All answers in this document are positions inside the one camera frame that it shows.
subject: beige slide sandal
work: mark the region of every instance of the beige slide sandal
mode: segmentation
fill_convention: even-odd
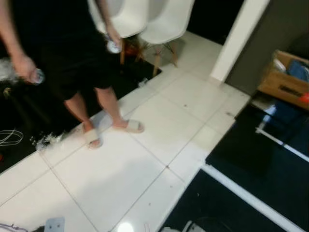
[[[89,148],[95,149],[102,146],[102,142],[96,129],[92,129],[90,131],[85,132],[84,137],[86,139],[86,143],[88,144]],[[97,140],[99,141],[99,143],[97,145],[94,145],[94,142]]]
[[[144,126],[139,121],[129,120],[127,127],[113,127],[116,130],[127,131],[130,133],[142,133],[144,132]]]

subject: blue cloth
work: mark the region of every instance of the blue cloth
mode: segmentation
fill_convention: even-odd
[[[293,60],[289,65],[287,73],[291,76],[296,77],[299,80],[309,81],[309,72],[307,64],[298,60]]]

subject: man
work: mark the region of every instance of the man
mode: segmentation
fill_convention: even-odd
[[[96,3],[106,31],[120,45],[106,0]],[[87,0],[0,0],[0,38],[19,76],[33,82],[36,67],[43,70],[52,91],[83,123],[90,147],[98,147],[100,140],[79,93],[83,85],[95,89],[99,103],[113,119],[114,128],[143,131],[141,123],[125,121],[120,116],[109,82],[113,70],[107,63],[105,43],[96,30]]]

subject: white chair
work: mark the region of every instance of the white chair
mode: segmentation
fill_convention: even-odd
[[[116,0],[109,0],[112,5]],[[94,0],[88,0],[89,11],[93,17],[98,30],[106,33],[104,22],[98,11],[98,6]],[[143,31],[147,25],[149,12],[149,0],[123,0],[120,11],[111,17],[115,29],[121,38],[128,38]],[[123,42],[123,51],[121,53],[121,63],[124,63],[125,44]]]
[[[164,44],[164,46],[156,48],[154,75],[156,75],[160,62],[160,53],[164,47],[172,52],[173,63],[177,66],[175,46],[174,44],[171,46],[169,42],[181,37],[185,33],[194,1],[195,0],[167,0],[161,13],[150,21],[146,29],[140,34],[140,38],[148,44]]]

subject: leg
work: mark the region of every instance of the leg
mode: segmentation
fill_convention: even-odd
[[[176,42],[172,42],[171,44],[172,55],[173,55],[173,64],[177,67],[177,54],[176,54]]]
[[[126,54],[126,48],[125,48],[125,40],[122,39],[122,50],[120,53],[120,64],[123,65],[125,63],[125,54]]]
[[[112,117],[113,126],[127,127],[127,121],[123,120],[120,115],[118,101],[112,87],[107,89],[95,88],[95,91],[101,107]]]
[[[79,121],[84,125],[84,131],[88,132],[94,128],[87,114],[84,99],[80,93],[76,93],[71,99],[64,101],[64,105]],[[96,147],[100,144],[99,140],[91,142],[91,146]]]

